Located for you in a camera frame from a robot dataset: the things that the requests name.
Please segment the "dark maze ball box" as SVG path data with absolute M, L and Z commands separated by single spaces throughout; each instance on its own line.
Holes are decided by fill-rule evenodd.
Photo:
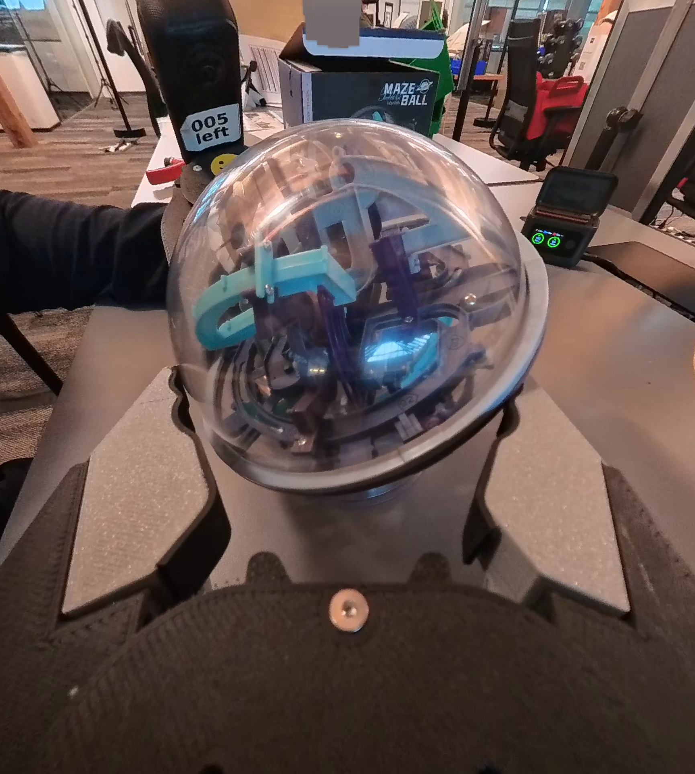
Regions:
M 429 136 L 438 75 L 417 61 L 442 47 L 434 32 L 364 28 L 356 46 L 334 49 L 311 41 L 301 23 L 278 61 L 285 126 L 361 119 Z

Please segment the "small black screen device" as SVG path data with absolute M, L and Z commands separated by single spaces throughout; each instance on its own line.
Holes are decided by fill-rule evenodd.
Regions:
M 550 266 L 573 268 L 595 236 L 618 177 L 560 166 L 546 175 L 522 234 Z

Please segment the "red hand tool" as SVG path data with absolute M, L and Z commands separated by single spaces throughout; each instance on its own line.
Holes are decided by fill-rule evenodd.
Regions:
M 175 183 L 180 178 L 184 166 L 183 159 L 165 156 L 160 160 L 159 166 L 150 166 L 146 169 L 146 179 L 152 186 Z

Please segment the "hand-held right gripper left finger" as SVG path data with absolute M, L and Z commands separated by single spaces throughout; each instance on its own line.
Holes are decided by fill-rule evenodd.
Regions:
M 164 608 L 196 595 L 231 528 L 176 368 L 157 374 L 85 468 L 62 614 L 140 592 Z

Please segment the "black floor stand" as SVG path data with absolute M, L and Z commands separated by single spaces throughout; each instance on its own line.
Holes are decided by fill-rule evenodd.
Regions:
M 90 36 L 91 46 L 96 54 L 96 58 L 99 63 L 99 70 L 101 72 L 100 87 L 106 87 L 110 91 L 110 100 L 120 113 L 123 127 L 120 129 L 114 129 L 114 135 L 120 139 L 123 143 L 137 144 L 138 141 L 146 135 L 146 131 L 143 128 L 134 128 L 129 117 L 125 111 L 124 102 L 120 96 L 119 90 L 116 87 L 110 67 L 103 53 L 100 40 L 97 35 L 97 31 L 93 25 L 91 15 L 89 13 L 87 3 L 85 1 L 77 1 L 78 8 L 85 22 L 87 33 Z

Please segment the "black office chair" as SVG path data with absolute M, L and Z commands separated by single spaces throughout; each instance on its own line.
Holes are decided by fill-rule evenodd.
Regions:
M 538 54 L 543 26 L 540 16 L 514 20 L 508 27 L 506 94 L 488 143 L 500 157 L 517 162 L 522 170 L 528 171 L 534 167 L 542 173 L 549 165 L 551 156 L 566 150 L 543 150 L 535 142 L 527 140 L 526 131 L 533 116 L 536 73 L 541 73 L 545 79 L 576 76 L 565 75 L 565 70 L 570 63 L 572 45 L 581 41 L 579 32 L 582 25 L 581 20 L 557 20 L 555 35 L 550 40 L 552 50 L 543 56 Z

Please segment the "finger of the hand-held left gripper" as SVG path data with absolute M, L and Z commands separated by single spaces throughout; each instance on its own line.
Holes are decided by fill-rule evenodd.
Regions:
M 171 197 L 162 212 L 162 246 L 168 264 L 165 302 L 172 303 L 188 262 L 188 251 L 181 244 L 184 225 L 190 223 L 193 205 L 185 197 Z

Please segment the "clear maze ball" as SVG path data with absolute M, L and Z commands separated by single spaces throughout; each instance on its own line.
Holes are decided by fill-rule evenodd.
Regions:
M 368 119 L 244 151 L 169 259 L 207 444 L 274 491 L 370 489 L 450 454 L 521 389 L 548 305 L 543 260 L 476 172 Z

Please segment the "person's left forearm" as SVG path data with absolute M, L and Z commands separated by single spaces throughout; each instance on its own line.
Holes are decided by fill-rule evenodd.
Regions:
M 91 207 L 0 189 L 0 313 L 161 307 L 165 206 Z

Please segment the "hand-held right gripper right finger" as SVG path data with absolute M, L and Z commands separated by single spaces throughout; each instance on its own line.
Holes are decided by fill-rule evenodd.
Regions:
M 558 594 L 612 616 L 631 605 L 601 456 L 540 387 L 502 411 L 462 536 L 489 591 L 529 608 Z

